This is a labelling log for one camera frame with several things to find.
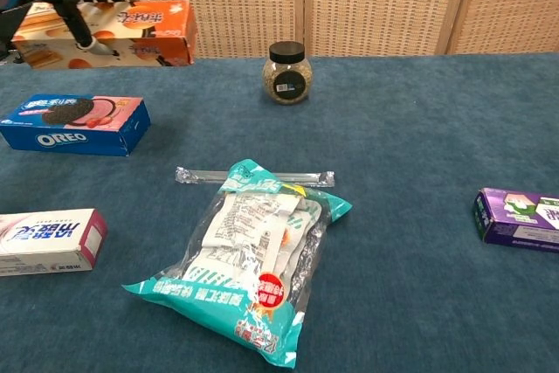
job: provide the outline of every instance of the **plastic snack bag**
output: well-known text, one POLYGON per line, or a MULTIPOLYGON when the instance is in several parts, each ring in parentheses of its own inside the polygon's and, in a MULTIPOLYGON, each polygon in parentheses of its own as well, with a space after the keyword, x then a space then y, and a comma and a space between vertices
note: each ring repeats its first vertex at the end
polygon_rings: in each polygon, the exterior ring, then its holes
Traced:
POLYGON ((326 228, 350 209, 244 160, 229 171, 183 260, 124 288, 294 368, 326 228))

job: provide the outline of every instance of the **red circular sticker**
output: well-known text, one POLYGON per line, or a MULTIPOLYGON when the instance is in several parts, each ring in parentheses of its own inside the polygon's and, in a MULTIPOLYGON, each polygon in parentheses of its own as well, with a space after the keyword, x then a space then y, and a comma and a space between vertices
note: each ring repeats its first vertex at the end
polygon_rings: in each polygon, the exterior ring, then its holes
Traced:
POLYGON ((269 308, 279 307, 286 297, 281 280, 271 273, 261 274, 259 280, 259 304, 269 308))

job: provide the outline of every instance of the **biscuit box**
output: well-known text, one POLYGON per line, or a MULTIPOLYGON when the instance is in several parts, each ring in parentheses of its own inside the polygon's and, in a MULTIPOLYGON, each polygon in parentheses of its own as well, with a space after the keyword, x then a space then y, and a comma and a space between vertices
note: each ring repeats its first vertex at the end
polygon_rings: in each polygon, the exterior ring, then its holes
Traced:
POLYGON ((484 242, 559 252, 559 197, 484 188, 473 216, 484 242))
POLYGON ((95 209, 0 214, 0 276, 93 270, 106 236, 95 209))
POLYGON ((0 120, 14 149, 128 156, 150 124, 142 98, 35 95, 0 120))
POLYGON ((89 30, 113 55, 80 50, 49 3, 34 3, 12 39, 33 69, 187 66, 194 63, 197 24, 187 0, 80 3, 89 30))

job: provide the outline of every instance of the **glass jar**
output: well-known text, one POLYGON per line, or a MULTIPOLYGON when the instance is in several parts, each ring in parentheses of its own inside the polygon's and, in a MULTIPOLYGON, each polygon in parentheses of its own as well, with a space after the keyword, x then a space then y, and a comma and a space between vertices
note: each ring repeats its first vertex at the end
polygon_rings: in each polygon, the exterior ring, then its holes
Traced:
POLYGON ((270 45, 270 58, 262 70, 264 88, 273 100, 292 105, 308 96, 313 69, 305 59, 305 46, 294 41, 270 45))

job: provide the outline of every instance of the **orange snack box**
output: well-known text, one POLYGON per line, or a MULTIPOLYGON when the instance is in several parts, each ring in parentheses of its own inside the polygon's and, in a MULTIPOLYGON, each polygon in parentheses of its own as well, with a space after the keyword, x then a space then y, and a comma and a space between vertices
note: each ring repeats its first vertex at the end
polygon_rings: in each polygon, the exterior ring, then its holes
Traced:
POLYGON ((78 8, 92 35, 115 54, 80 50, 52 5, 35 3, 12 39, 32 68, 160 67, 194 63, 197 24, 188 0, 80 3, 78 8))

